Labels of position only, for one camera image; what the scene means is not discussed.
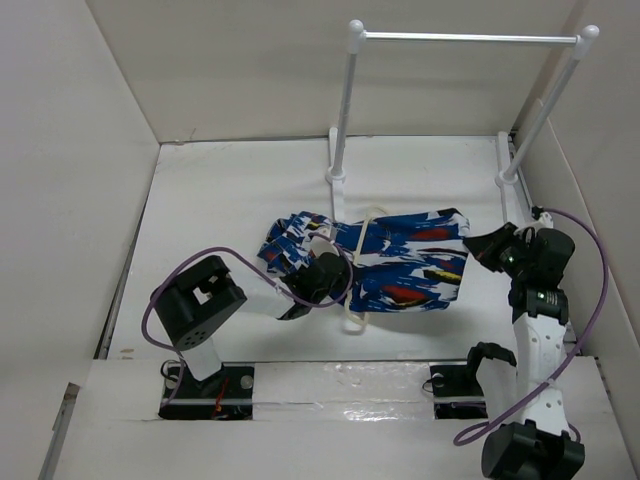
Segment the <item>blue white red patterned trousers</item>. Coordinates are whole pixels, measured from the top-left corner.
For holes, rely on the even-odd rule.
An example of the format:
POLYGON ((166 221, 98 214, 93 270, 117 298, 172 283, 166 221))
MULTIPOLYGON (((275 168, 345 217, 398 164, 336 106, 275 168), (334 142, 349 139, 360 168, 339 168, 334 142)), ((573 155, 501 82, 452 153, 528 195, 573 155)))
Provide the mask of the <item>blue white red patterned trousers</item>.
MULTIPOLYGON (((328 226, 352 264, 361 224, 308 211, 293 213, 274 222, 257 257, 270 274, 289 275, 317 257, 310 250, 309 234, 328 226)), ((361 283, 352 310, 404 313, 447 308, 458 297, 469 255, 463 239, 469 231, 469 220, 455 208, 372 220, 357 268, 361 283)))

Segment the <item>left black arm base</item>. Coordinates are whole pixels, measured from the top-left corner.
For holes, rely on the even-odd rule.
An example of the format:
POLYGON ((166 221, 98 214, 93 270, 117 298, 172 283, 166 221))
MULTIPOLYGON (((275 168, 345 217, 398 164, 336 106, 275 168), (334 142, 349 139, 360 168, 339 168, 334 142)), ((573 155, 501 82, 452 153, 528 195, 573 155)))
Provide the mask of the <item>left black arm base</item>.
POLYGON ((227 364, 212 378, 195 380, 188 369, 177 385, 179 363, 161 366, 164 378, 158 416, 164 420, 244 421, 253 418, 254 364, 227 364))

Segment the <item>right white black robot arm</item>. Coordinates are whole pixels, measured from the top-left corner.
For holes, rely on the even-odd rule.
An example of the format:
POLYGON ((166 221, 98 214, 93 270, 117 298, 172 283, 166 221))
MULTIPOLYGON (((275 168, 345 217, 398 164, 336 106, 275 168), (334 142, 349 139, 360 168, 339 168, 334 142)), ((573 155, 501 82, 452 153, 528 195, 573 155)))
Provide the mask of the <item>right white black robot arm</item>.
POLYGON ((568 299, 559 284, 575 244, 549 227, 507 223, 465 239, 470 254, 491 272, 509 276, 508 304, 515 351, 496 343, 472 347, 462 381, 483 394, 489 432, 481 455, 488 479, 571 479, 585 447, 571 433, 557 370, 566 360, 568 299))

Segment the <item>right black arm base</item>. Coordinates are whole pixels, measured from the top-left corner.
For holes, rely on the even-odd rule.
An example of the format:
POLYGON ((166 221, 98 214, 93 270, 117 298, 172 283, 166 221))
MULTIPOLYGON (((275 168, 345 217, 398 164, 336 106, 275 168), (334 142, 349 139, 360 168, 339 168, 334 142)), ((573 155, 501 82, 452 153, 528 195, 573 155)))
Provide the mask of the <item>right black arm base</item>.
POLYGON ((493 342, 479 342, 464 361, 429 364, 430 377, 422 389, 432 396, 436 420, 486 419, 487 410, 476 373, 482 362, 498 360, 516 366, 514 353, 493 342))

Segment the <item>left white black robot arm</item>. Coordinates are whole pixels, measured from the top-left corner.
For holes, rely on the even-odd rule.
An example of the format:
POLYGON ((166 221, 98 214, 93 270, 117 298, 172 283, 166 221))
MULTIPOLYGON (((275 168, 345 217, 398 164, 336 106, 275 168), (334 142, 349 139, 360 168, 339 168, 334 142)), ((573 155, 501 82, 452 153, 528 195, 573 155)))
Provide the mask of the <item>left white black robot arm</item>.
POLYGON ((295 320, 340 302, 353 280, 351 263, 324 252, 308 266, 274 280, 256 271, 238 282, 218 255, 203 258, 168 279, 150 298, 171 348, 189 371, 188 384, 201 396, 222 387, 223 362, 213 335, 236 313, 295 320))

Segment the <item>cream plastic hanger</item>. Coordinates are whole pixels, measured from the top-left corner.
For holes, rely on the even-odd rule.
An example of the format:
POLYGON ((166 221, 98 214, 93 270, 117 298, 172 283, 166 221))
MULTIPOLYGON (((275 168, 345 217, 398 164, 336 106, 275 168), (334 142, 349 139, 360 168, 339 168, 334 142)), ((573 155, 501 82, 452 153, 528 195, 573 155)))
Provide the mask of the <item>cream plastic hanger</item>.
POLYGON ((364 220, 362 221, 357 244, 352 254, 354 282, 353 282, 353 285, 350 287, 344 300, 344 313, 345 313, 346 321, 342 326, 342 332, 346 335, 349 335, 349 336, 362 335, 365 333, 366 328, 369 324, 369 316, 370 316, 369 313, 367 312, 357 313, 357 312, 354 312, 351 307, 354 293, 360 287, 360 283, 361 283, 361 274, 357 272, 357 268, 360 266, 360 257, 365 244, 365 240, 367 239, 367 230, 370 222, 380 215, 385 216, 388 214, 389 212, 385 208, 378 205, 372 205, 367 209, 364 220))

